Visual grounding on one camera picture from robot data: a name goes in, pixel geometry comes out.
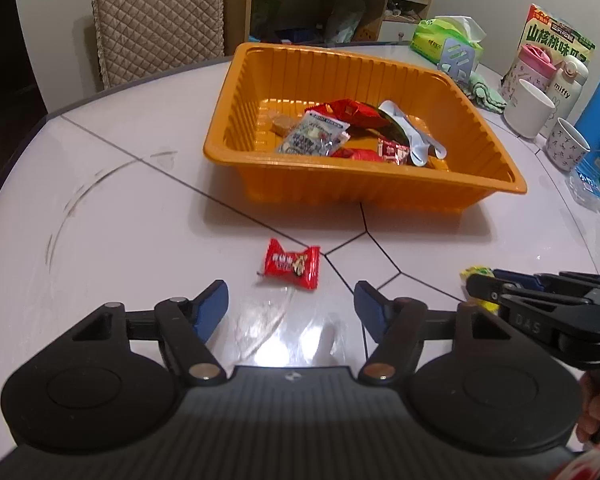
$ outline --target pink tumbler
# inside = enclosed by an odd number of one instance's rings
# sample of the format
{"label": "pink tumbler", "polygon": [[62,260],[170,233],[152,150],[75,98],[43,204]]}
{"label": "pink tumbler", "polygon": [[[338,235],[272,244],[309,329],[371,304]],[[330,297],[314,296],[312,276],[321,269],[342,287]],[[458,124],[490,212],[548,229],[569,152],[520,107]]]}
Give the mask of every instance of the pink tumbler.
{"label": "pink tumbler", "polygon": [[523,45],[516,62],[502,81],[502,97],[509,101],[516,89],[516,81],[524,79],[543,92],[549,86],[557,68],[549,55],[538,46]]}

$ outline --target orange plastic basket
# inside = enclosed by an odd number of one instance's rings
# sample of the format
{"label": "orange plastic basket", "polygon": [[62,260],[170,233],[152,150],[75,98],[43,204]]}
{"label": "orange plastic basket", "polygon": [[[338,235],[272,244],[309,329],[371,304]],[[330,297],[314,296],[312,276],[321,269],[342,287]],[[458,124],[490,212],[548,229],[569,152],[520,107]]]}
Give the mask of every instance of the orange plastic basket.
{"label": "orange plastic basket", "polygon": [[[275,153],[268,110],[301,116],[305,107],[350,98],[391,99],[446,147],[448,171],[325,156]],[[375,149],[372,138],[347,147]],[[257,202],[369,202],[462,210],[494,191],[526,193],[526,183],[471,101],[445,74],[347,52],[262,43],[238,47],[206,135],[204,152],[235,166]]]}

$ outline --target chair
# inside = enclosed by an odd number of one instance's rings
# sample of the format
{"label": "chair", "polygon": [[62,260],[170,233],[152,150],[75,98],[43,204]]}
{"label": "chair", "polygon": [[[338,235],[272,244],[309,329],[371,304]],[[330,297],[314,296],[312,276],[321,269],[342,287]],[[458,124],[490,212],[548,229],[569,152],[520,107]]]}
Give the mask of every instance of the chair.
{"label": "chair", "polygon": [[105,88],[224,56],[223,0],[91,0]]}

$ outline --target green towel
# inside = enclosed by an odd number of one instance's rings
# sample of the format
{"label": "green towel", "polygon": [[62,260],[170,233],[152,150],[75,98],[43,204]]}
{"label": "green towel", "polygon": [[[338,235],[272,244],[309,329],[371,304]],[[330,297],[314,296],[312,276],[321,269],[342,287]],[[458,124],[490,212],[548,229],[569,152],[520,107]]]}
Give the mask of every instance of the green towel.
{"label": "green towel", "polygon": [[501,114],[507,106],[507,102],[498,92],[485,82],[484,78],[477,72],[472,72],[469,77],[469,85],[461,85],[460,88],[469,99],[476,101],[482,108],[491,112]]}

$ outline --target round table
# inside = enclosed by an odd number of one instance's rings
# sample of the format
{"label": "round table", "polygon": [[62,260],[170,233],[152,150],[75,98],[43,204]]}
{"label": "round table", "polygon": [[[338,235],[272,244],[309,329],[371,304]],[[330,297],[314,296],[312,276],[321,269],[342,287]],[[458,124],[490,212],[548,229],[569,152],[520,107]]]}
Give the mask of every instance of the round table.
{"label": "round table", "polygon": [[[430,66],[407,46],[345,48]],[[193,298],[218,278],[230,308],[209,346],[228,370],[247,360],[346,364],[356,374],[375,348],[353,309],[358,280],[388,298],[455,310],[468,266],[600,273],[600,215],[572,200],[541,139],[520,139],[484,110],[526,195],[496,193],[459,217],[248,202],[237,173],[202,153],[228,67],[220,60],[100,94],[46,118],[17,158],[0,189],[0,389],[99,305],[147,310]],[[497,86],[497,74],[478,71]],[[256,272],[271,237],[287,250],[320,245],[315,292],[262,283]],[[246,344],[245,327],[257,323]],[[264,345],[249,347],[264,334],[272,334]],[[427,343],[421,364],[448,345]],[[157,345],[133,348],[160,359]],[[0,411],[0,459],[12,447]]]}

